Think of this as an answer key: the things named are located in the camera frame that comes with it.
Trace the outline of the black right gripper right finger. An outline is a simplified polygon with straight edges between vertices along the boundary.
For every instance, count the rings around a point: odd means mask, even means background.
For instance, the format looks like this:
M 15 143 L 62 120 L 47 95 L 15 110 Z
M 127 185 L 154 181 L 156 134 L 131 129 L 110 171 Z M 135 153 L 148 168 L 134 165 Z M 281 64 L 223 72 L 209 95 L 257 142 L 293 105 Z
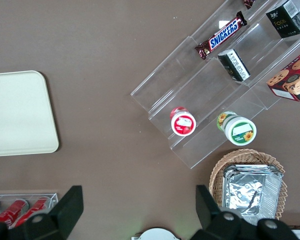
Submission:
M 201 229 L 192 240 L 297 240 L 284 222 L 264 218 L 252 225 L 230 211 L 221 211 L 205 185 L 197 185 L 196 213 Z

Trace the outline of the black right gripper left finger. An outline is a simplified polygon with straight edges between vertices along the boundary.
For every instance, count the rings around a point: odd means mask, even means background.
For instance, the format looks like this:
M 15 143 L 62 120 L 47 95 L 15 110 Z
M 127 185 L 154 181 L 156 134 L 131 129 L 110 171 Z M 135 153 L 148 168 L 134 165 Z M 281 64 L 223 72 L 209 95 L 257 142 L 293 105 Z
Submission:
M 84 211 L 83 188 L 73 185 L 49 211 L 12 229 L 0 223 L 0 240 L 66 240 Z

